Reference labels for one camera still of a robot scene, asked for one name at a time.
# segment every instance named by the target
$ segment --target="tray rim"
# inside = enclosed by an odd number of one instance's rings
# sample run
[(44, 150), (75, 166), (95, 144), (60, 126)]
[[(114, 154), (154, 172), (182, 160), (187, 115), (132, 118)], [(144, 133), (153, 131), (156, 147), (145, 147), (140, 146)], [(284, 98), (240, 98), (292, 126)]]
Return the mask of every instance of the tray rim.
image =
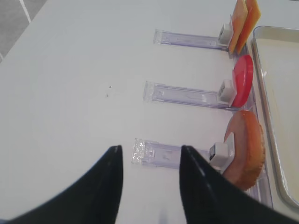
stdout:
[(280, 30), (282, 32), (298, 32), (299, 35), (299, 29), (292, 29), (292, 28), (282, 28), (282, 27), (273, 27), (273, 26), (258, 26), (253, 30), (253, 39), (252, 39), (252, 52), (253, 52), (253, 58), (255, 61), (256, 66), (256, 73), (258, 77), (258, 84), (259, 84), (259, 91), (261, 95), (261, 102), (262, 102), (262, 108), (263, 108), (263, 115), (265, 117), (265, 123), (267, 128), (267, 134), (270, 139), (270, 147), (271, 147), (271, 154), (274, 162), (274, 168), (276, 171), (275, 179), (278, 184), (278, 189), (281, 194), (281, 196), (284, 198), (284, 200), (291, 206), (295, 208), (299, 208), (299, 202), (293, 198), (290, 194), (290, 192), (287, 189), (287, 185), (285, 183), (285, 176), (283, 173), (283, 169), (281, 166), (281, 160), (279, 157), (279, 150), (277, 146), (277, 137), (275, 136), (274, 130), (274, 124), (271, 117), (271, 112), (269, 108), (268, 98), (267, 98), (267, 92), (265, 89), (265, 82), (263, 79), (263, 67), (260, 60), (260, 55), (257, 47), (256, 40), (258, 39), (256, 36), (260, 30), (263, 29), (273, 29), (273, 30)]

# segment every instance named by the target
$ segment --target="white tabletop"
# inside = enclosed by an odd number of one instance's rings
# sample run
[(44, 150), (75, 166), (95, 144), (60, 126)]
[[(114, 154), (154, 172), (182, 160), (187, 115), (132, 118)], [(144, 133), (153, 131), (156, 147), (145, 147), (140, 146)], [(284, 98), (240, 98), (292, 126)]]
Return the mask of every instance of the white tabletop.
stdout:
[[(298, 2), (259, 4), (259, 25), (299, 28)], [(49, 200), (121, 144), (117, 223), (185, 223), (178, 170), (132, 165), (134, 138), (208, 149), (223, 140), (232, 114), (145, 103), (144, 84), (217, 90), (233, 62), (225, 52), (154, 45), (153, 35), (159, 28), (218, 36), (234, 6), (235, 0), (48, 0), (0, 64), (0, 218)], [(258, 90), (256, 79), (254, 85)], [(261, 109), (258, 101), (260, 118)], [(267, 150), (274, 208), (299, 220), (278, 196)]]

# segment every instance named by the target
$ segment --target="cheese slice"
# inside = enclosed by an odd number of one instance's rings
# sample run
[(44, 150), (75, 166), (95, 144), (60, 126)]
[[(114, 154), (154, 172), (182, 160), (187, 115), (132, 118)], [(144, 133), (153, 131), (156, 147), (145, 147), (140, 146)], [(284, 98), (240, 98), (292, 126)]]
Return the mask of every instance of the cheese slice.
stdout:
[(242, 32), (239, 36), (236, 51), (240, 54), (245, 42), (247, 41), (251, 31), (256, 25), (258, 19), (261, 17), (261, 12), (258, 8), (258, 4), (256, 0), (246, 0), (246, 7), (248, 10), (248, 15), (246, 21), (244, 23)]
[(243, 29), (246, 17), (248, 14), (248, 10), (246, 7), (246, 4), (244, 0), (237, 0), (237, 3), (235, 5), (234, 13), (232, 15), (232, 25), (234, 34), (232, 36), (232, 39), (229, 43), (228, 50), (232, 54), (235, 50), (237, 41), (239, 39), (239, 35)]

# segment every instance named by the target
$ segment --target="red lid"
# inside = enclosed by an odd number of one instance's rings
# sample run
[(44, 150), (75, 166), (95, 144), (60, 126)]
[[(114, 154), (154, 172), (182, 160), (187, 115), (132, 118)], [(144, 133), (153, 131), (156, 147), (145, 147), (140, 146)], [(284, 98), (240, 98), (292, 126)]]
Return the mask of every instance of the red lid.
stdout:
[(232, 106), (242, 107), (247, 101), (253, 80), (253, 62), (250, 55), (243, 55), (239, 58), (233, 70), (234, 77), (237, 95)]

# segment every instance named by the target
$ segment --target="floor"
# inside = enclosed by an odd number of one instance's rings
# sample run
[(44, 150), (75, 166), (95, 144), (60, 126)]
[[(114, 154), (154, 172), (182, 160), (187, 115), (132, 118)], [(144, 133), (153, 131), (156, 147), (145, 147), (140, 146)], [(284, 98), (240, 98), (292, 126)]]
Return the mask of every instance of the floor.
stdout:
[(0, 63), (47, 0), (0, 0)]

